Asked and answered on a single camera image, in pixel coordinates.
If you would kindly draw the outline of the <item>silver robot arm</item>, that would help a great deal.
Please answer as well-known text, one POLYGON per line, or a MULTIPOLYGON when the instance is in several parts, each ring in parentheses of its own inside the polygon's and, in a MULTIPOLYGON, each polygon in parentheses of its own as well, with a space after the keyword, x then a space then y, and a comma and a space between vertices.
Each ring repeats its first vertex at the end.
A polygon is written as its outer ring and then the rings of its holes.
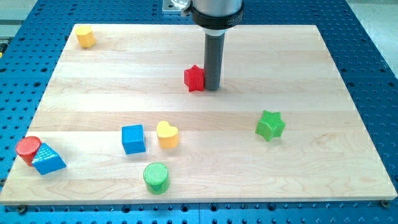
POLYGON ((191 0, 181 16, 191 16, 207 35, 221 36, 242 21, 243 11, 243 0, 191 0))

